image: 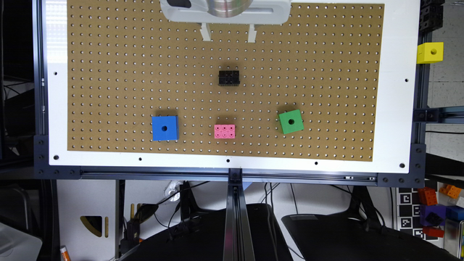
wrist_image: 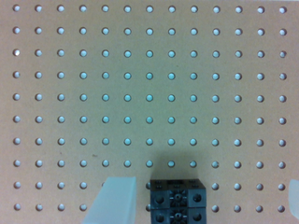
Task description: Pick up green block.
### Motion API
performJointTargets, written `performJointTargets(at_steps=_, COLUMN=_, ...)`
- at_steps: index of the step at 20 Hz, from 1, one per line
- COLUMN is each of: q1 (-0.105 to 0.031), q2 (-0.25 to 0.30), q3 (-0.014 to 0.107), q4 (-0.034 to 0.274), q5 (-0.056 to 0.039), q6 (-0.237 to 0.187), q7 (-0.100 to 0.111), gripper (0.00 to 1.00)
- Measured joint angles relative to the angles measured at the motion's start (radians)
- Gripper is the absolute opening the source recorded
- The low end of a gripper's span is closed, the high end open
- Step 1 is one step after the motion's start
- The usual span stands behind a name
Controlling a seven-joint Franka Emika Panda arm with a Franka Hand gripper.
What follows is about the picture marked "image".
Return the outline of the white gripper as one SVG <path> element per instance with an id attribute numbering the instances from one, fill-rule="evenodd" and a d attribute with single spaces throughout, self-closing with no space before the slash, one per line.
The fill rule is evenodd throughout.
<path id="1" fill-rule="evenodd" d="M 253 0 L 247 10 L 235 17 L 220 18 L 208 12 L 207 0 L 161 0 L 162 13 L 174 22 L 201 23 L 203 41 L 211 41 L 208 23 L 249 24 L 248 43 L 255 43 L 257 31 L 254 24 L 277 25 L 286 22 L 291 9 L 290 0 Z"/>

